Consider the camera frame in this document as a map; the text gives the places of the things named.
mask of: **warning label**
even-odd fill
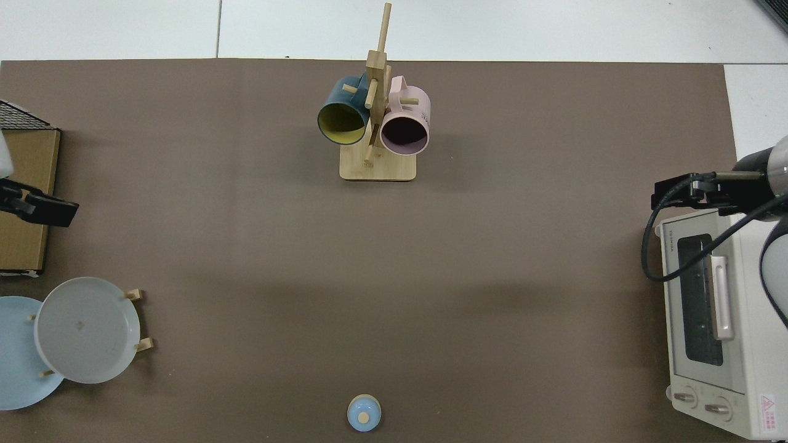
[[[777,405],[775,396],[760,394],[760,430],[762,432],[777,431]]]

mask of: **mug handle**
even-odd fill
[[[405,83],[405,76],[396,76],[392,78],[392,88],[388,93],[388,107],[392,112],[402,112],[402,103],[400,103],[400,96],[403,90],[407,89]]]

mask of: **black cable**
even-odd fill
[[[643,232],[643,242],[641,243],[641,266],[643,268],[643,273],[645,274],[646,277],[649,278],[649,280],[658,281],[660,283],[673,280],[674,278],[686,272],[689,268],[694,266],[696,263],[700,262],[707,255],[711,254],[715,248],[721,245],[721,243],[727,240],[730,236],[734,235],[734,233],[736,233],[739,229],[743,228],[747,223],[750,223],[752,220],[760,217],[761,215],[766,214],[768,211],[782,204],[788,203],[788,194],[769,200],[768,202],[760,205],[755,210],[747,214],[742,220],[737,221],[730,228],[726,229],[725,232],[721,233],[711,243],[706,245],[705,248],[701,249],[700,252],[693,255],[692,258],[687,260],[687,262],[681,265],[677,270],[669,273],[668,275],[663,275],[663,276],[657,276],[652,274],[651,271],[649,270],[649,238],[650,238],[650,233],[654,228],[654,221],[656,220],[656,216],[662,209],[664,209],[665,203],[667,203],[668,200],[670,200],[673,197],[673,195],[675,195],[679,190],[681,190],[685,186],[689,186],[694,181],[704,181],[708,179],[713,179],[715,178],[715,176],[716,176],[715,173],[705,173],[705,174],[697,174],[691,177],[687,177],[685,180],[681,181],[673,188],[671,188],[671,190],[665,194],[665,196],[660,200],[660,202],[654,208],[654,211],[651,213],[651,217],[649,217],[649,222],[646,224],[645,231]]]

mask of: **blue mug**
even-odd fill
[[[370,120],[370,110],[364,107],[368,91],[366,74],[347,76],[336,82],[318,113],[318,127],[325,138],[338,144],[353,144],[364,137]]]

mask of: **mug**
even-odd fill
[[[391,111],[381,123],[381,142],[394,154],[416,155],[429,143],[429,96],[421,88],[408,86],[405,77],[392,78],[388,93]]]
[[[364,107],[367,91],[366,74],[347,76],[336,82],[318,113],[318,127],[327,139],[353,144],[364,137],[370,119],[370,110]]]

